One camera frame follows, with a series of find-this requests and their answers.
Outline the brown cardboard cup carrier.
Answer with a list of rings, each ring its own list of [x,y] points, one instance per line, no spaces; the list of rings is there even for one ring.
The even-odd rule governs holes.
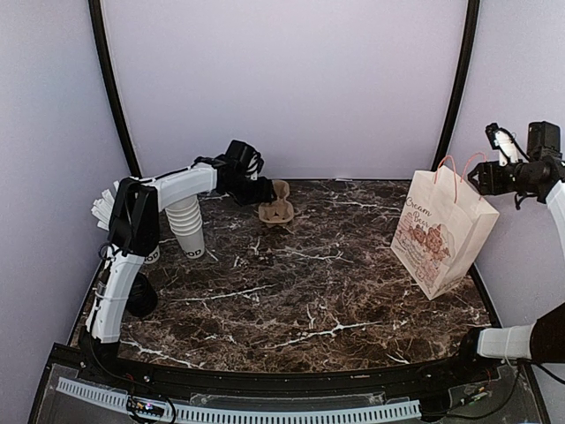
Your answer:
[[[286,225],[295,215],[293,205],[288,201],[290,185],[284,180],[274,180],[275,199],[261,203],[258,207],[259,219],[267,225]]]

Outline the stack of white paper cups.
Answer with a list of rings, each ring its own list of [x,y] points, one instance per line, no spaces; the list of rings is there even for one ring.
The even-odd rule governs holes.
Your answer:
[[[165,208],[169,227],[189,259],[198,259],[205,253],[202,215],[196,195]]]

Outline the stack of black lids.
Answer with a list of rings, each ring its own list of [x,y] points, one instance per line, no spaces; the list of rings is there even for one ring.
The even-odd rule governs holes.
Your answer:
[[[132,283],[125,309],[135,317],[145,317],[155,310],[158,296],[147,277],[138,273]]]

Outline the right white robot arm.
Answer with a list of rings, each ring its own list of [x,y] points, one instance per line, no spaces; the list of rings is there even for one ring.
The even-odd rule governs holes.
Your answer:
[[[535,197],[547,206],[561,243],[564,242],[564,160],[545,155],[533,162],[499,164],[482,162],[467,174],[482,196],[515,195],[515,206]],[[450,365],[459,383],[471,382],[485,367],[485,359],[528,360],[536,364],[564,361],[564,305],[559,305],[534,323],[470,332],[466,350]]]

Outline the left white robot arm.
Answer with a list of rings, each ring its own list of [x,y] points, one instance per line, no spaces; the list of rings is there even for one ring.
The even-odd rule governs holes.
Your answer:
[[[124,178],[102,193],[113,200],[107,242],[99,248],[104,261],[102,284],[87,318],[90,337],[102,344],[119,341],[126,302],[138,271],[160,239],[160,213],[201,193],[228,194],[240,205],[275,198],[271,180],[248,178],[224,162],[197,163],[157,178]]]

